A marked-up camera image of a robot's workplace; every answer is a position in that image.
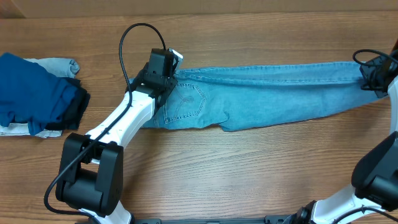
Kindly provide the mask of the light blue denim jeans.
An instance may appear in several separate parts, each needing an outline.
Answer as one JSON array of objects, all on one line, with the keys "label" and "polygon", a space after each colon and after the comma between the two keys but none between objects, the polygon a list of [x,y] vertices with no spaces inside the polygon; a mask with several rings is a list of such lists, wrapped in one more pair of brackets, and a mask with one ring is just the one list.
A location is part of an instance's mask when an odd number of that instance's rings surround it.
[{"label": "light blue denim jeans", "polygon": [[207,67],[176,72],[178,81],[146,128],[223,131],[322,118],[377,101],[354,62]]}]

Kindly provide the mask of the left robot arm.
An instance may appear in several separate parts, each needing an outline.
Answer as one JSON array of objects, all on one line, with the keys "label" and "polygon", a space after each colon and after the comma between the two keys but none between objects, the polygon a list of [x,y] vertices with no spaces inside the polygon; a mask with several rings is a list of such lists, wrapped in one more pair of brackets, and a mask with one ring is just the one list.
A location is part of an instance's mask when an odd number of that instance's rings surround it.
[{"label": "left robot arm", "polygon": [[90,223],[134,223],[120,201],[124,149],[165,105],[182,62],[183,55],[174,49],[152,49],[120,105],[95,129],[66,138],[55,196],[72,214],[87,216]]}]

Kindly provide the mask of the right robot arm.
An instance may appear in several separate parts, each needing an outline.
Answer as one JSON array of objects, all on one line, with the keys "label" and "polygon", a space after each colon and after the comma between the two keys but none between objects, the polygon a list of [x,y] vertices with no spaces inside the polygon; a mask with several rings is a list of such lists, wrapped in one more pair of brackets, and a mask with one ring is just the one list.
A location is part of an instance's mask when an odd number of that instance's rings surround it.
[{"label": "right robot arm", "polygon": [[397,220],[390,215],[397,209],[397,51],[377,52],[376,58],[360,64],[360,71],[362,90],[390,98],[390,135],[357,163],[349,186],[302,207],[286,223],[351,223],[370,213]]}]

